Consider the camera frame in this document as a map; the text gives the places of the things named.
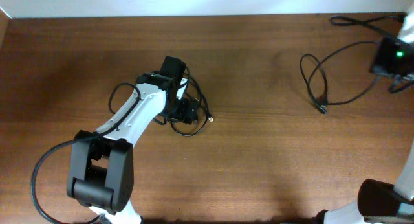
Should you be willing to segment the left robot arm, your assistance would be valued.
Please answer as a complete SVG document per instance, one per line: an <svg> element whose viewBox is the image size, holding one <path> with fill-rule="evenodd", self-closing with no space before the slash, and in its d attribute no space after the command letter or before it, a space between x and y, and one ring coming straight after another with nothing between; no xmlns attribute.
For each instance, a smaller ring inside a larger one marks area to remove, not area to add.
<svg viewBox="0 0 414 224"><path fill-rule="evenodd" d="M157 116L163 124L193 124L197 107L184 96L188 66L166 56L159 71L144 73L133 93L94 132L79 131L72 145L67 195L97 213L104 223L141 223L130 197L134 185L133 148Z"/></svg>

